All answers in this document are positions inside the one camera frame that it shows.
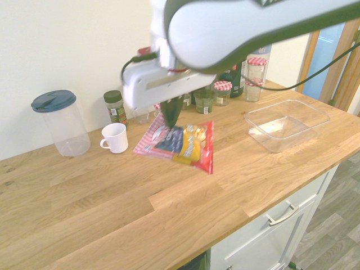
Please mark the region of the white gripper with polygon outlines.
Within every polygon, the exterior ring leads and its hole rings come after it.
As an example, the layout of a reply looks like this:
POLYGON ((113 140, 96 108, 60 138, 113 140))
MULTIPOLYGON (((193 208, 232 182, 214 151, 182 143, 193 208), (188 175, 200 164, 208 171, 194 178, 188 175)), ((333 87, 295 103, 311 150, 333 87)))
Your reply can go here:
POLYGON ((125 69, 123 99, 132 110, 160 103, 167 127, 175 126, 182 110, 183 94, 212 84, 215 75, 194 71, 171 73, 156 61, 145 61, 125 69))

